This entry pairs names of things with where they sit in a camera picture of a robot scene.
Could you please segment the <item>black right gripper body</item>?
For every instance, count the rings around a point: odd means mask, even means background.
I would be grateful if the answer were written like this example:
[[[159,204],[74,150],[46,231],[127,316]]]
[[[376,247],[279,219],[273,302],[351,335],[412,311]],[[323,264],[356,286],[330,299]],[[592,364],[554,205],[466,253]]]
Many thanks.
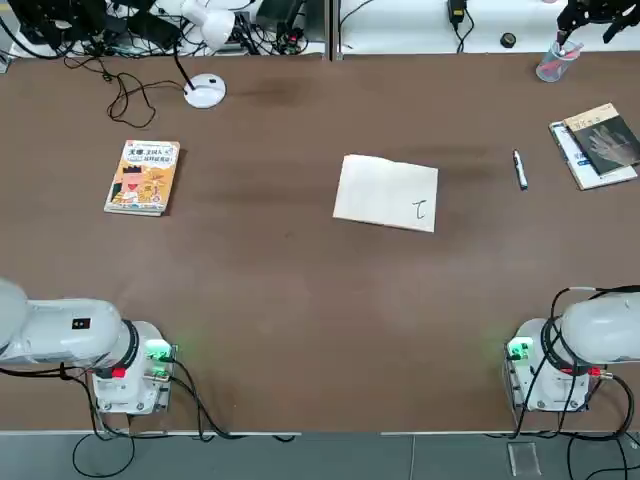
[[[567,8],[579,19],[617,19],[630,14],[639,4],[632,0],[576,0]]]

